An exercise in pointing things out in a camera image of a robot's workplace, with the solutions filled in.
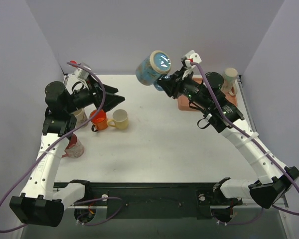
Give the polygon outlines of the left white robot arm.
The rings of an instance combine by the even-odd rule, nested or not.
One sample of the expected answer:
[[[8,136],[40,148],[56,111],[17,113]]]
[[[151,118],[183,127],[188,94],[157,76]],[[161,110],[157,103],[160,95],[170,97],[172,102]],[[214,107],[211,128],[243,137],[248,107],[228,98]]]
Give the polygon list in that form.
[[[19,196],[13,196],[9,206],[26,225],[56,227],[64,211],[76,202],[87,205],[93,192],[89,181],[72,180],[59,192],[54,192],[55,177],[65,149],[74,137],[76,118],[73,113],[94,104],[97,109],[109,111],[125,98],[118,89],[100,84],[88,76],[83,88],[69,93],[59,81],[45,87],[45,120],[43,123],[40,152],[35,167],[27,172],[28,182]]]

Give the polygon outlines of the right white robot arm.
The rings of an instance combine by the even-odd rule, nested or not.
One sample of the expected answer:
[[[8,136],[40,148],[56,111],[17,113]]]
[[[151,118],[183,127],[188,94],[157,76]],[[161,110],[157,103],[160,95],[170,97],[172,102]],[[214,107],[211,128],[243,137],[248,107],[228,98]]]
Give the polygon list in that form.
[[[224,178],[214,185],[214,201],[223,204],[232,198],[247,198],[263,208],[270,208],[290,189],[290,181],[299,178],[299,170],[295,166],[287,167],[273,157],[260,141],[258,133],[249,127],[243,114],[221,92],[223,77],[220,74],[208,72],[206,78],[211,84],[221,112],[204,83],[194,81],[192,75],[183,79],[181,73],[177,71],[171,76],[163,77],[157,84],[169,97],[187,97],[190,107],[201,111],[208,124],[236,147],[258,178],[256,182]]]

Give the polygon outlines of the yellow mug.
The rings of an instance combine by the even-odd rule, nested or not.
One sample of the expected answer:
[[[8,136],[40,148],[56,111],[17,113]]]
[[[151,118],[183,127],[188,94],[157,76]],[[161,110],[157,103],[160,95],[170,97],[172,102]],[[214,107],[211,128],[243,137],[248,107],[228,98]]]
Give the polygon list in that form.
[[[125,130],[129,126],[128,113],[123,109],[115,110],[112,114],[112,118],[107,120],[107,126],[117,128],[119,130]]]

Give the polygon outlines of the cream floral mug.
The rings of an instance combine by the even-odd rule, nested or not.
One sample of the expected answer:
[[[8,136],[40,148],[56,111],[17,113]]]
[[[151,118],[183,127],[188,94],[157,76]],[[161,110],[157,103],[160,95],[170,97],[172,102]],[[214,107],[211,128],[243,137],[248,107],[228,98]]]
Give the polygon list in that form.
[[[88,118],[87,118],[84,108],[77,110],[77,111],[73,112],[72,114],[75,116],[75,118],[77,120],[76,125],[75,125],[76,128],[78,128],[80,126],[82,126],[82,127],[87,126],[86,121]]]

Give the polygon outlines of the cream green mug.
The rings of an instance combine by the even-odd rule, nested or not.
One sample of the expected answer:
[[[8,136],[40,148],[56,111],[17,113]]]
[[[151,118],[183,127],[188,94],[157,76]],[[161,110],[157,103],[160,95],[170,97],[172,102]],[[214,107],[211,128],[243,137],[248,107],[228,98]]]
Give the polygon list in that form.
[[[224,83],[221,91],[225,94],[235,96],[237,94],[236,79],[238,78],[238,71],[235,68],[226,68],[222,76]]]

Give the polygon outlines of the orange mug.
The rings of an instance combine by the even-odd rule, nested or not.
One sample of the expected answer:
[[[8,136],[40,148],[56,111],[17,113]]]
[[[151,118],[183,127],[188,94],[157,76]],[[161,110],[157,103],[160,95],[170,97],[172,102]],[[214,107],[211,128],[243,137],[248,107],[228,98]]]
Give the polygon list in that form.
[[[100,110],[97,114],[95,114],[97,110],[93,110],[90,113],[90,118],[91,118],[91,131],[92,132],[97,132],[101,130],[105,130],[108,128],[107,125],[107,115],[103,110]]]

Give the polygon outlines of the blue-bottom cartoon mug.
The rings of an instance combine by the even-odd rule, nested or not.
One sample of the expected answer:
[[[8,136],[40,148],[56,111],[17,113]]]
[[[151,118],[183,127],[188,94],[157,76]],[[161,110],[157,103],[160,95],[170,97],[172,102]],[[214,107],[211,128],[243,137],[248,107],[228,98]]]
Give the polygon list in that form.
[[[135,75],[137,80],[145,85],[153,85],[156,90],[162,92],[163,88],[158,81],[169,74],[171,61],[169,56],[160,50],[153,51],[137,68]]]

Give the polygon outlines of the pink cartoon mug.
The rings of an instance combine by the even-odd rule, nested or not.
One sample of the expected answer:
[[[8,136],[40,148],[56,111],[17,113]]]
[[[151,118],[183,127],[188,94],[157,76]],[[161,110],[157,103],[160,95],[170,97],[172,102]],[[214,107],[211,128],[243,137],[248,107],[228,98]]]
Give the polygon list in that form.
[[[69,144],[64,150],[62,158],[79,158],[83,155],[85,148],[81,141],[78,139],[77,135],[72,134]]]

